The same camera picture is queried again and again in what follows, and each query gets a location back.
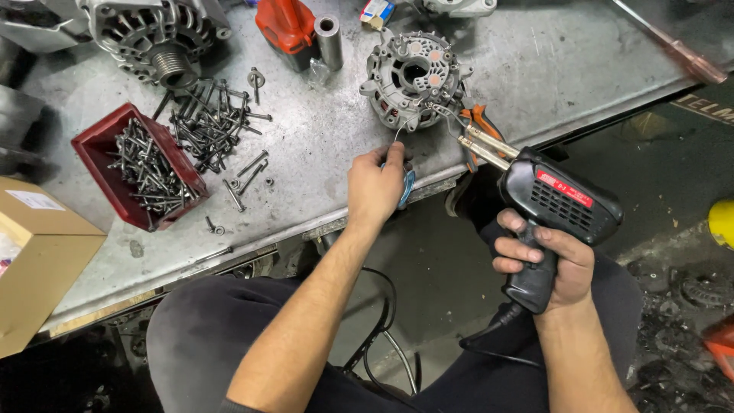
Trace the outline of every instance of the red plastic bin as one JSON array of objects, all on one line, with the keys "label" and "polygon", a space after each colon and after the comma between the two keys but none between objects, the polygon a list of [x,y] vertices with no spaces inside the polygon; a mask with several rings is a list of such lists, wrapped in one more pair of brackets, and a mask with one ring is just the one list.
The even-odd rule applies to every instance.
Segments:
[{"label": "red plastic bin", "polygon": [[161,149],[161,153],[171,164],[171,168],[178,177],[199,192],[200,195],[198,199],[185,203],[163,217],[159,218],[155,214],[151,215],[153,227],[158,230],[166,229],[188,211],[209,198],[204,180],[201,179],[201,175],[196,171],[185,153],[176,146],[167,127],[153,121],[148,116],[144,116],[133,104],[128,102],[73,138],[71,145],[79,154],[81,161],[87,166],[92,177],[97,181],[120,218],[126,223],[147,231],[150,226],[148,214],[139,205],[140,200],[130,196],[130,193],[137,191],[137,187],[123,181],[122,171],[119,168],[110,169],[107,167],[107,165],[115,162],[117,158],[108,155],[106,152],[117,152],[115,135],[123,133],[123,129],[127,127],[130,118],[137,118],[140,121],[140,124],[148,131],[148,134],[153,138],[153,142]]}]

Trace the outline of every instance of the alternator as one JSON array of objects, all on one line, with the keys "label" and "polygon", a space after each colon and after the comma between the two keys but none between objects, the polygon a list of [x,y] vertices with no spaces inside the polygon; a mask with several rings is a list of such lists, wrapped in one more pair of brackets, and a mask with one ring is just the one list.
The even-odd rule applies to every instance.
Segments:
[{"label": "alternator", "polygon": [[497,8],[497,0],[423,0],[430,12],[449,17],[486,17]]},{"label": "alternator", "polygon": [[458,110],[462,80],[474,68],[457,62],[445,38],[423,32],[395,37],[386,28],[380,37],[382,44],[367,58],[368,80],[360,86],[360,95],[369,98],[383,124],[414,132],[440,119],[426,103]]},{"label": "alternator", "polygon": [[232,35],[217,0],[77,0],[90,17],[97,44],[142,82],[169,89],[197,81],[191,67],[215,38]]}]

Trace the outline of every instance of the metal workbench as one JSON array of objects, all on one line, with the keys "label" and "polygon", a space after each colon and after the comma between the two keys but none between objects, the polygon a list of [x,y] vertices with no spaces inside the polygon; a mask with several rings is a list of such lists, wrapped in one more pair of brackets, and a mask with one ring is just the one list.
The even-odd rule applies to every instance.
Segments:
[{"label": "metal workbench", "polygon": [[[152,234],[116,216],[69,141],[126,101],[152,114],[164,90],[141,85],[93,44],[39,58],[22,91],[43,99],[51,109],[51,125],[39,136],[51,164],[43,188],[109,233],[41,331],[52,331],[53,336],[69,329],[59,326],[69,326],[81,316],[121,309],[115,304],[149,297],[160,286],[346,215],[346,172],[352,158],[391,142],[395,135],[357,92],[366,79],[366,57],[379,35],[357,19],[363,0],[307,3],[314,14],[339,17],[344,68],[325,88],[310,87],[305,74],[292,72],[267,46],[254,24],[255,10],[231,7],[227,17],[233,36],[203,58],[203,74],[225,78],[235,90],[249,90],[246,75],[257,66],[266,84],[260,91],[261,105],[251,107],[272,114],[274,120],[253,119],[252,126],[263,136],[242,133],[243,142],[226,158],[228,170],[204,174],[212,197],[167,230]],[[510,143],[538,146],[557,141],[582,126],[694,85],[660,47],[608,4],[543,4],[526,1],[520,6],[500,0],[488,18],[442,26],[459,61],[475,68],[469,83],[472,95],[488,104],[490,117]],[[417,29],[412,8],[403,4],[399,9],[389,27],[395,33]],[[720,13],[710,14],[719,18]],[[734,33],[717,29],[718,20],[707,23],[709,32],[718,36],[712,41],[713,35],[693,33],[700,15],[676,23],[661,19],[662,27],[687,36],[690,46],[713,60],[729,62],[734,57]],[[401,140],[415,154],[416,187],[443,182],[465,169],[459,146],[443,124]],[[255,180],[243,198],[247,211],[240,214],[222,177],[232,177],[262,149],[270,153],[262,179],[272,177],[275,184],[267,187],[262,179]],[[206,215],[226,228],[224,236],[207,232]],[[230,245],[233,254],[192,265]]]}]

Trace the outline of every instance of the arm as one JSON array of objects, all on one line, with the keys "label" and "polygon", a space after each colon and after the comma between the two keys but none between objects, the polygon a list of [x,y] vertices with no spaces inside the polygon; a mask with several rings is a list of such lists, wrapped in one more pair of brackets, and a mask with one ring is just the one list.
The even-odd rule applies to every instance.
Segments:
[{"label": "arm", "polygon": [[306,409],[362,262],[400,200],[403,157],[403,145],[394,143],[354,160],[346,229],[252,344],[227,399],[267,413]]},{"label": "arm", "polygon": [[[497,216],[501,226],[520,232],[527,223],[514,210]],[[535,228],[538,243],[559,255],[558,276],[545,313],[534,317],[548,371],[552,413],[637,413],[622,388],[609,355],[591,294],[594,251],[563,231]],[[495,258],[500,273],[522,269],[519,259],[539,262],[542,252],[502,237],[495,242],[504,255]]]}]

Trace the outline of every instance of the yellow object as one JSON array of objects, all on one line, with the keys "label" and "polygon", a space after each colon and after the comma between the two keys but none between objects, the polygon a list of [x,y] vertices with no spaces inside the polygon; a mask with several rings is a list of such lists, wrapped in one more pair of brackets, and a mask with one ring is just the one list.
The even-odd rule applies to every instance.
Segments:
[{"label": "yellow object", "polygon": [[0,275],[2,358],[26,347],[107,236],[36,185],[1,176],[0,232],[22,248]]},{"label": "yellow object", "polygon": [[711,207],[708,231],[717,244],[734,250],[734,200],[719,201]]}]

